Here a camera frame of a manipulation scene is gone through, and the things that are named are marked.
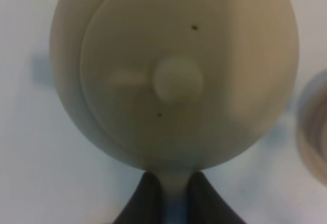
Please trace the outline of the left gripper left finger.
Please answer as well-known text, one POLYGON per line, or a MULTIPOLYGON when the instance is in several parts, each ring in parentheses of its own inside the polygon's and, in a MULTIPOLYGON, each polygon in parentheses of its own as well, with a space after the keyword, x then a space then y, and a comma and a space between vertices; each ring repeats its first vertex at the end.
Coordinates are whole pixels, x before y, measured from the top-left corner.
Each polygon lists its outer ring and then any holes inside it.
POLYGON ((130 201, 113 224, 162 224, 163 203, 158 178, 151 172, 145 172, 130 201))

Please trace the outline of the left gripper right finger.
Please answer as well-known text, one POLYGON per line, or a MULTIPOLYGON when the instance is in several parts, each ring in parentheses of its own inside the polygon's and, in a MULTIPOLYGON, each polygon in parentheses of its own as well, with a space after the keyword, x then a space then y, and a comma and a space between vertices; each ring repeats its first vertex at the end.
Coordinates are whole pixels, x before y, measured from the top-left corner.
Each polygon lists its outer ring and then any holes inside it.
POLYGON ((218 194, 204 173, 191 174, 183 194, 188 224, 245 224, 218 194))

